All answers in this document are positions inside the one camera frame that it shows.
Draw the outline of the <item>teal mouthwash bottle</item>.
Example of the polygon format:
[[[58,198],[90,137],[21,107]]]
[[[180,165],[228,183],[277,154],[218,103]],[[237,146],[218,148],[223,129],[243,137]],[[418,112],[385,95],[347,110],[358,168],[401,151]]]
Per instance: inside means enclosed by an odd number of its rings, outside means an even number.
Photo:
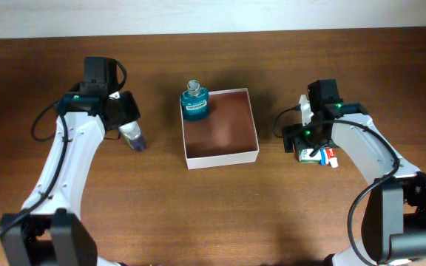
[[[190,80],[187,89],[180,95],[183,119],[186,121],[202,120],[209,116],[209,91],[197,80]]]

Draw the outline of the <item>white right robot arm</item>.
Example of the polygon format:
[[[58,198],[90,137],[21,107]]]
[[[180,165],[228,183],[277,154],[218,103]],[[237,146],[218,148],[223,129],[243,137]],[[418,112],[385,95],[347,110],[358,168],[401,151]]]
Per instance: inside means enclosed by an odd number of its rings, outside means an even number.
[[[426,259],[426,173],[379,132],[360,103],[345,103],[334,79],[308,85],[293,108],[301,123],[282,129],[285,152],[301,162],[338,166],[342,149],[368,184],[350,206],[350,247],[325,265],[407,265]]]

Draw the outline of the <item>green white soap packet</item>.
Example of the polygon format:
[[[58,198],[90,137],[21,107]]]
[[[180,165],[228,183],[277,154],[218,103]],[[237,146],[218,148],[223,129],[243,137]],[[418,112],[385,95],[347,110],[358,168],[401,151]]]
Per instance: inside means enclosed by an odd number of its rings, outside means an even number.
[[[298,160],[300,163],[320,163],[322,156],[318,151],[316,154],[312,154],[313,149],[302,149],[299,151]]]

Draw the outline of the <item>clear spray bottle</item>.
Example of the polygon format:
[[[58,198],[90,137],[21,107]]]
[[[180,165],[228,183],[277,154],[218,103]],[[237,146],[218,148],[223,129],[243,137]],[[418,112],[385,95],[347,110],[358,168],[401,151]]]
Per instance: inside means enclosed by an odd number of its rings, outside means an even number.
[[[146,149],[146,141],[136,121],[120,126],[119,131],[131,149],[139,152]]]

